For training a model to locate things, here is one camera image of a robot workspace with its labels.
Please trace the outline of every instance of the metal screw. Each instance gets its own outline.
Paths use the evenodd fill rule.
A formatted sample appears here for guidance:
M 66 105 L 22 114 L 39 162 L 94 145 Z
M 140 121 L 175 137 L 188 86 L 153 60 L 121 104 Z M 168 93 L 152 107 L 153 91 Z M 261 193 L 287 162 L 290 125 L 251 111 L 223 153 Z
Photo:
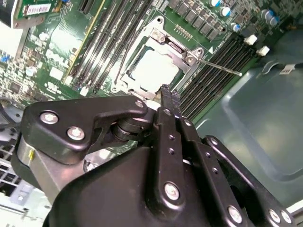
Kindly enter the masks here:
M 170 112 L 168 109 L 164 109 L 163 111 L 164 111 L 164 113 L 166 113 L 168 116 L 171 116 L 171 112 Z
M 218 145 L 218 142 L 217 142 L 214 138 L 210 138 L 210 141 L 211 141 L 214 145 Z
M 160 34 L 157 30 L 153 31 L 152 33 L 152 37 L 155 39 L 155 40 L 158 40 L 160 38 Z
M 241 214 L 238 212 L 238 210 L 235 207 L 229 206 L 228 207 L 228 212 L 229 212 L 231 218 L 235 222 L 237 222 L 237 223 L 241 223 L 242 222 L 242 216 L 241 216 Z
M 191 122 L 188 119 L 185 119 L 184 122 L 187 126 L 191 126 Z
M 82 139 L 84 139 L 84 136 L 85 136 L 84 131 L 78 127 L 70 127 L 67 130 L 67 135 L 72 140 L 82 140 Z
M 178 188 L 172 183 L 166 183 L 164 185 L 164 191 L 171 200 L 177 200 L 180 197 Z
M 135 101 L 135 103 L 136 103 L 136 105 L 137 105 L 138 107 L 140 107 L 140 108 L 143 108 L 143 107 L 144 107 L 143 103 L 142 103 L 140 100 Z
M 281 211 L 281 214 L 282 214 L 282 217 L 284 218 L 284 220 L 288 223 L 288 224 L 291 224 L 292 223 L 292 220 L 290 219 L 290 217 L 288 216 L 288 214 L 282 210 Z
M 56 124 L 58 122 L 58 117 L 54 113 L 45 112 L 40 115 L 40 120 L 45 124 Z
M 190 64 L 194 61 L 194 58 L 192 56 L 188 56 L 188 57 L 185 58 L 185 60 L 186 60 L 187 63 Z
M 268 210 L 269 214 L 271 216 L 271 218 L 276 222 L 276 223 L 280 223 L 281 219 L 280 217 L 277 215 L 277 213 L 275 213 L 273 210 Z

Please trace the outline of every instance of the black ram slot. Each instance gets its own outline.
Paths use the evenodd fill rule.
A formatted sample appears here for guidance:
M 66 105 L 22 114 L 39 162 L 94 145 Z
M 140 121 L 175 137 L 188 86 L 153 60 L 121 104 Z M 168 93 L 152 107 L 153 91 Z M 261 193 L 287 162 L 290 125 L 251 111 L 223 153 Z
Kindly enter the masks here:
M 228 64 L 229 60 L 230 59 L 226 59 L 225 62 L 223 62 L 223 65 L 228 68 L 231 68 L 231 65 Z M 204 99 L 205 94 L 207 94 L 208 91 L 210 91 L 213 86 L 220 84 L 220 82 L 224 80 L 224 76 L 225 76 L 224 71 L 214 68 L 212 72 L 208 74 L 207 80 L 202 80 L 199 83 L 200 84 L 199 89 L 198 90 L 196 89 L 195 92 L 191 94 L 191 97 L 188 97 L 188 100 L 190 101 L 190 105 L 187 105 L 184 109 L 182 109 L 183 114 L 185 114 L 186 116 L 190 116 L 192 110 L 198 108 L 198 106 L 196 105 L 203 102 L 202 99 Z
M 90 61 L 89 64 L 85 67 L 85 70 L 82 72 L 82 75 L 84 75 L 84 80 L 82 83 L 86 83 L 90 79 L 91 73 L 89 72 L 92 66 L 94 65 L 99 53 L 103 49 L 106 41 L 110 37 L 112 30 L 117 25 L 119 18 L 123 15 L 126 5 L 127 5 L 127 1 L 121 1 L 120 5 L 117 7 L 118 11 L 115 11 L 115 15 L 113 16 L 113 19 L 110 19 L 107 28 L 103 32 L 99 40 L 99 43 L 96 46 L 91 59 L 89 60 Z
M 83 14 L 88 14 L 94 3 L 95 0 L 83 0 L 80 2 L 78 10 Z
M 231 51 L 231 49 L 237 44 L 237 40 L 234 39 L 234 37 L 231 37 L 225 45 L 220 49 L 219 52 L 216 53 L 216 55 L 210 60 L 210 62 L 219 64 L 219 62 L 222 60 L 223 57 L 226 57 L 227 52 Z M 214 68 L 205 65 L 203 69 L 200 71 L 198 76 L 196 76 L 193 81 L 188 85 L 188 87 L 182 92 L 181 99 L 183 97 L 189 96 L 191 93 L 195 91 L 195 88 L 197 87 L 197 83 L 204 80 L 204 78 L 208 75 L 208 73 L 213 70 Z
M 241 71 L 255 55 L 255 50 L 243 43 L 242 38 L 231 37 L 210 62 Z M 181 95 L 182 114 L 193 120 L 234 78 L 233 74 L 205 66 Z
M 234 70 L 240 70 L 242 67 L 245 66 L 245 59 L 247 56 L 248 56 L 248 59 L 250 59 L 250 55 L 247 54 L 246 52 L 242 52 L 241 54 L 238 54 L 235 61 L 233 61 L 233 64 L 232 65 L 228 64 L 227 67 L 234 68 Z M 205 102 L 205 99 L 208 95 L 208 91 L 212 92 L 213 95 L 216 96 L 221 91 L 221 89 L 218 90 L 217 88 L 218 87 L 220 88 L 220 85 L 224 82 L 225 78 L 226 77 L 233 78 L 234 75 L 221 71 L 220 76 L 215 75 L 215 77 L 217 77 L 218 79 L 216 81 L 214 81 L 213 83 L 211 83 L 210 85 L 207 85 L 206 91 L 199 92 L 196 95 L 196 97 L 192 100 L 192 104 L 190 106 L 188 106 L 187 111 L 185 111 L 184 114 L 186 114 L 188 117 L 190 117 L 193 114 L 193 112 L 195 112 L 197 109 L 201 108 L 201 103 Z
M 82 84 L 84 78 L 87 76 L 86 69 L 87 69 L 87 67 L 89 67 L 89 65 L 91 65 L 91 62 L 93 61 L 93 58 L 94 58 L 94 55 L 91 54 L 91 57 L 89 58 L 89 60 L 87 60 L 88 54 L 91 52 L 95 52 L 95 49 L 96 49 L 95 43 L 99 42 L 99 39 L 102 38 L 102 34 L 101 34 L 102 29 L 104 29 L 104 31 L 107 30 L 107 28 L 109 26 L 109 22 L 106 23 L 105 25 L 104 25 L 104 23 L 106 22 L 106 19 L 111 14 L 115 13 L 116 2 L 117 2 L 117 0 L 112 1 L 110 7 L 106 10 L 106 12 L 102 13 L 102 15 L 101 15 L 99 25 L 98 25 L 92 39 L 89 41 L 89 45 L 82 57 L 80 64 L 77 66 L 77 71 L 76 71 L 76 76 L 75 76 L 75 78 L 77 78 L 77 84 Z
M 120 36 L 123 35 L 123 33 L 125 32 L 125 30 L 127 29 L 127 26 L 129 24 L 129 22 L 131 21 L 132 15 L 133 14 L 137 14 L 137 12 L 135 11 L 139 6 L 140 6 L 141 1 L 137 0 L 134 1 L 134 5 L 132 5 L 131 9 L 127 12 L 127 14 L 124 16 L 124 18 L 122 19 L 122 24 L 119 25 L 119 30 L 117 33 L 115 33 L 113 35 L 113 37 L 111 38 L 110 43 L 108 44 L 106 50 L 104 51 L 104 53 L 101 56 L 101 59 L 98 63 L 98 65 L 95 67 L 95 69 L 92 72 L 92 75 L 90 77 L 90 79 L 94 82 L 97 79 L 97 76 L 101 70 L 101 68 L 103 67 L 106 59 L 109 57 L 110 53 L 112 52 L 114 46 L 116 45 L 116 42 L 119 40 Z
M 236 61 L 230 68 L 234 70 L 241 70 L 250 60 L 251 53 L 239 54 Z M 187 117 L 192 120 L 196 115 L 198 115 L 217 95 L 219 95 L 226 85 L 234 78 L 233 74 L 228 72 L 223 72 L 218 80 L 212 83 L 208 91 L 199 95 L 199 98 L 195 100 L 195 104 L 191 105 L 191 108 L 187 111 Z
M 227 48 L 222 52 L 222 54 L 220 54 L 220 56 L 219 56 L 220 59 L 215 61 L 216 64 L 224 65 L 226 59 L 228 59 L 229 56 L 232 56 L 232 54 L 234 54 L 234 52 L 237 50 L 238 50 L 238 46 L 236 46 L 235 43 L 230 43 L 230 45 L 227 46 Z M 208 65 L 206 67 L 204 67 L 202 69 L 202 71 L 200 72 L 200 74 L 198 75 L 199 80 L 195 79 L 188 86 L 191 90 L 186 92 L 186 94 L 182 93 L 181 105 L 189 106 L 190 103 L 192 102 L 192 99 L 195 98 L 197 95 L 197 93 L 196 93 L 197 89 L 199 89 L 200 87 L 204 87 L 204 84 L 206 84 L 210 79 L 214 79 L 213 73 L 215 73 L 215 72 L 222 72 L 222 71 L 217 68 L 208 66 Z
M 138 23 L 140 22 L 140 20 L 144 17 L 144 15 L 146 15 L 147 10 L 150 8 L 151 4 L 152 4 L 152 0 L 147 1 L 144 6 L 141 7 L 140 12 L 138 13 L 138 17 L 136 18 L 135 22 L 132 24 L 131 28 L 128 30 L 127 34 L 124 35 L 120 46 L 117 48 L 117 50 L 115 51 L 114 55 L 112 56 L 112 58 L 110 59 L 109 63 L 107 64 L 106 68 L 104 69 L 103 73 L 101 74 L 101 76 L 98 78 L 98 81 L 96 83 L 96 85 L 93 87 L 93 92 L 97 93 L 98 90 L 100 90 L 102 84 L 104 83 L 108 73 L 110 72 L 110 70 L 112 69 L 113 65 L 115 64 L 115 62 L 118 60 L 118 58 L 120 57 L 120 55 L 122 54 L 125 46 L 127 46 L 128 44 L 131 44 L 131 42 L 134 41 L 134 35 L 136 32 L 136 28 L 138 26 Z

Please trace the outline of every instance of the motherboard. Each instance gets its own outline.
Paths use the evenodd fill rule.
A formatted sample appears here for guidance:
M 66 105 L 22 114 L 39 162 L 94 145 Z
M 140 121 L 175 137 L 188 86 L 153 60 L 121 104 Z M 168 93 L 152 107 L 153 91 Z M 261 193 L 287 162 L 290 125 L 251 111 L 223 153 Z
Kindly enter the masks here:
M 303 0 L 12 3 L 13 24 L 0 24 L 0 96 L 23 107 L 126 94 L 155 100 L 170 84 L 193 122 L 303 13 Z

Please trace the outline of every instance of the ram slot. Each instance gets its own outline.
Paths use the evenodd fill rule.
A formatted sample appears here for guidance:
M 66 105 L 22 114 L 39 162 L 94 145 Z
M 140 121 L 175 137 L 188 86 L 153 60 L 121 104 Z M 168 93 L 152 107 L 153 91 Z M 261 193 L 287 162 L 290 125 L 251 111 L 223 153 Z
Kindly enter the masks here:
M 241 70 L 243 67 L 251 60 L 252 54 L 249 52 L 238 53 L 235 61 L 232 65 L 228 64 L 229 68 L 234 68 L 234 70 Z M 193 100 L 193 104 L 187 109 L 183 114 L 186 117 L 193 120 L 193 118 L 198 115 L 203 108 L 205 108 L 215 97 L 225 88 L 225 86 L 234 78 L 234 75 L 221 71 L 219 75 L 216 75 L 218 79 L 209 83 L 207 88 L 203 92 L 199 92 L 197 98 Z
M 77 79 L 77 84 L 81 84 L 86 76 L 87 68 L 91 67 L 93 63 L 94 55 L 93 53 L 96 52 L 96 48 L 98 43 L 102 39 L 104 32 L 108 30 L 109 22 L 111 20 L 111 15 L 115 15 L 115 10 L 117 9 L 117 0 L 112 1 L 109 9 L 106 10 L 105 13 L 102 14 L 101 19 L 99 21 L 99 26 L 95 31 L 94 36 L 89 41 L 89 45 L 87 50 L 85 51 L 80 64 L 77 66 L 77 73 L 74 76 Z
M 237 48 L 237 40 L 229 39 L 228 42 L 221 48 L 219 52 L 211 59 L 212 63 L 220 64 L 226 54 L 232 52 Z M 195 97 L 196 90 L 201 86 L 201 83 L 209 76 L 210 72 L 216 70 L 209 65 L 205 65 L 199 74 L 191 81 L 188 87 L 181 94 L 181 106 L 188 106 L 191 102 L 191 98 Z
M 113 51 L 115 45 L 117 44 L 117 40 L 123 35 L 123 33 L 125 33 L 126 30 L 128 30 L 127 27 L 129 26 L 129 23 L 131 23 L 131 21 L 133 19 L 133 15 L 137 14 L 136 10 L 140 6 L 141 2 L 142 1 L 140 1 L 140 0 L 136 0 L 134 5 L 127 12 L 127 14 L 124 16 L 124 18 L 121 19 L 123 21 L 123 23 L 119 27 L 118 32 L 116 34 L 114 34 L 114 36 L 112 37 L 106 50 L 101 55 L 98 65 L 95 67 L 95 69 L 93 70 L 93 72 L 91 74 L 90 80 L 92 81 L 92 85 L 91 85 L 92 87 L 95 85 L 98 74 L 100 73 L 100 70 L 104 66 L 106 59 L 110 56 L 110 53 Z
M 96 93 L 98 90 L 100 90 L 102 84 L 104 83 L 107 75 L 109 74 L 110 70 L 112 69 L 113 65 L 115 62 L 119 59 L 121 56 L 123 50 L 125 49 L 125 46 L 131 45 L 132 42 L 134 41 L 135 33 L 136 33 L 136 28 L 139 25 L 139 22 L 144 18 L 144 15 L 147 13 L 147 10 L 150 8 L 153 0 L 149 0 L 145 3 L 144 6 L 141 7 L 140 13 L 138 13 L 138 17 L 135 20 L 135 22 L 132 24 L 131 28 L 128 30 L 127 34 L 123 37 L 120 46 L 117 48 L 115 51 L 114 55 L 110 59 L 109 63 L 107 64 L 106 68 L 104 69 L 103 73 L 101 76 L 98 78 L 98 81 L 96 85 L 93 87 L 94 90 L 93 92 Z
M 229 69 L 241 71 L 252 59 L 255 50 L 245 45 L 242 39 L 232 37 L 213 57 L 211 62 Z M 218 96 L 234 75 L 205 66 L 181 96 L 182 114 L 193 120 L 212 100 Z
M 92 67 L 94 66 L 98 57 L 105 51 L 104 46 L 106 46 L 106 44 L 107 44 L 108 40 L 110 39 L 111 35 L 114 35 L 114 34 L 112 34 L 112 31 L 114 30 L 115 27 L 119 26 L 119 23 L 121 22 L 120 19 L 123 16 L 123 14 L 125 13 L 125 8 L 126 8 L 127 4 L 128 4 L 128 1 L 124 1 L 124 0 L 121 1 L 120 6 L 118 7 L 119 8 L 118 12 L 114 16 L 114 19 L 112 19 L 110 21 L 110 25 L 109 25 L 107 31 L 103 34 L 103 36 L 102 36 L 102 38 L 101 38 L 101 40 L 100 40 L 100 42 L 97 46 L 97 49 L 93 53 L 94 57 L 93 57 L 93 60 L 92 60 L 91 64 L 83 72 L 83 74 L 85 75 L 83 83 L 86 83 L 88 81 L 92 81 L 91 77 L 94 76 L 94 69 L 92 69 Z
M 238 46 L 233 50 L 233 52 L 230 53 L 230 55 L 227 56 L 227 58 L 224 59 L 224 62 L 221 62 L 222 65 L 224 65 L 225 67 L 229 67 L 231 68 L 232 65 L 228 64 L 229 60 L 233 59 L 233 62 L 237 62 L 237 58 L 235 59 L 234 56 L 241 56 L 241 53 L 239 52 Z M 219 75 L 224 75 L 226 72 L 218 70 L 218 69 L 214 69 L 209 75 L 207 79 L 211 79 L 211 80 L 202 80 L 199 83 L 199 87 L 198 89 L 196 89 L 194 91 L 194 93 L 192 94 L 192 96 L 190 97 L 190 105 L 182 105 L 182 110 L 183 110 L 183 114 L 185 114 L 186 116 L 189 116 L 191 114 L 191 109 L 195 108 L 195 105 L 193 103 L 199 103 L 201 104 L 202 101 L 200 99 L 202 99 L 204 97 L 203 92 L 206 90 L 208 90 L 211 86 L 211 83 L 213 84 L 218 84 L 220 83 L 220 80 L 222 78 L 220 78 Z

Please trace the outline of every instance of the gray metal panel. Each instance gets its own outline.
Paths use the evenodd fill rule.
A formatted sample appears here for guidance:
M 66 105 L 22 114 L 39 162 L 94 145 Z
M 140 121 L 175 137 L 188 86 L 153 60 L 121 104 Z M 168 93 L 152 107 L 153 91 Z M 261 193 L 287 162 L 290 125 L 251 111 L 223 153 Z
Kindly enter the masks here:
M 243 78 L 197 124 L 212 134 L 286 207 L 303 199 L 303 70 L 273 68 Z

